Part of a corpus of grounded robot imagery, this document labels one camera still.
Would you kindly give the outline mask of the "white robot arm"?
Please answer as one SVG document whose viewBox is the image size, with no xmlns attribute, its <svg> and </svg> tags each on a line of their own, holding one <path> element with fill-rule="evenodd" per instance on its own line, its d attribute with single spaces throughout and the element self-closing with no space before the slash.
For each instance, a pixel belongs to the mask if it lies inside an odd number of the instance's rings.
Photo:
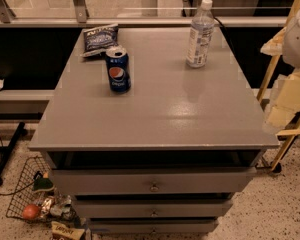
<svg viewBox="0 0 300 240">
<path fill-rule="evenodd" d="M 265 123 L 283 129 L 300 111 L 300 10 L 288 25 L 266 42 L 260 51 L 266 55 L 281 55 L 294 71 L 276 80 L 277 90 L 272 90 L 266 107 Z"/>
</svg>

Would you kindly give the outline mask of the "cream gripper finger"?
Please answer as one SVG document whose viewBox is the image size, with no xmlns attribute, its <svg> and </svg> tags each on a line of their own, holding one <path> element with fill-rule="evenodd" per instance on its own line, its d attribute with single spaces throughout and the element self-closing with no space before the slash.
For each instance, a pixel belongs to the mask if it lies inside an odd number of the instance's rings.
<svg viewBox="0 0 300 240">
<path fill-rule="evenodd" d="M 265 125 L 272 130 L 281 130 L 300 112 L 300 69 L 290 75 L 279 75 L 270 92 L 270 101 L 265 108 Z"/>
<path fill-rule="evenodd" d="M 286 27 L 283 27 L 269 41 L 263 44 L 260 52 L 270 56 L 281 55 L 283 51 L 283 42 L 286 34 Z"/>
</svg>

